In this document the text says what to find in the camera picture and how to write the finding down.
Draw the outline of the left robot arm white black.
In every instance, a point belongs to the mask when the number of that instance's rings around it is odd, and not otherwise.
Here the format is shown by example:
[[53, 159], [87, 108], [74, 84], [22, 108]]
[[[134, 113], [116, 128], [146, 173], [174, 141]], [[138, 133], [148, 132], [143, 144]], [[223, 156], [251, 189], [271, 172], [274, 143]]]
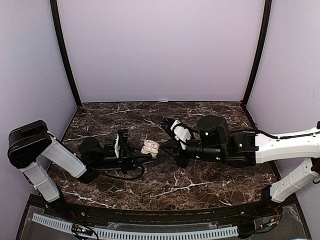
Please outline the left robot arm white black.
[[12, 130], [8, 144], [10, 163], [24, 174], [60, 218], [67, 218], [71, 208], [62, 200], [63, 194], [38, 162], [38, 157], [47, 158], [79, 182], [88, 184], [101, 175], [100, 169], [119, 168], [127, 174], [141, 167], [157, 156], [159, 148], [151, 141], [145, 141], [143, 147], [128, 144], [128, 131], [120, 129], [113, 144], [101, 146], [95, 137], [86, 138], [77, 155], [48, 130], [43, 120]]

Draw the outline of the beige earbud charging case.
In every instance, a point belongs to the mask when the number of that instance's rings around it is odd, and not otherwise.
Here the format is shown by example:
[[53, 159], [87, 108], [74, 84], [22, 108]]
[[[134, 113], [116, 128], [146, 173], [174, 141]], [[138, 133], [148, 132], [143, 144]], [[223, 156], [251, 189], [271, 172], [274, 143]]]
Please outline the beige earbud charging case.
[[156, 159], [159, 153], [159, 149], [160, 145], [157, 142], [147, 139], [144, 141], [143, 147], [140, 152], [145, 155], [151, 154], [152, 158]]

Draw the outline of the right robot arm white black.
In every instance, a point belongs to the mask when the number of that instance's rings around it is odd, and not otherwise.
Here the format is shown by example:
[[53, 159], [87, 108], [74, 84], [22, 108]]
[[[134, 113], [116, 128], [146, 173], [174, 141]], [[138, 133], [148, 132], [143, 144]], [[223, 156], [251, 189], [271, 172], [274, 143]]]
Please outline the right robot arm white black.
[[271, 135], [257, 128], [230, 131], [227, 121], [204, 116], [192, 129], [177, 119], [164, 118], [161, 128], [170, 136], [160, 149], [186, 168], [190, 160], [216, 162], [241, 168], [266, 162], [303, 158], [303, 162], [283, 179], [265, 187], [255, 205], [255, 213], [266, 217], [290, 195], [320, 176], [320, 130], [317, 127], [283, 135]]

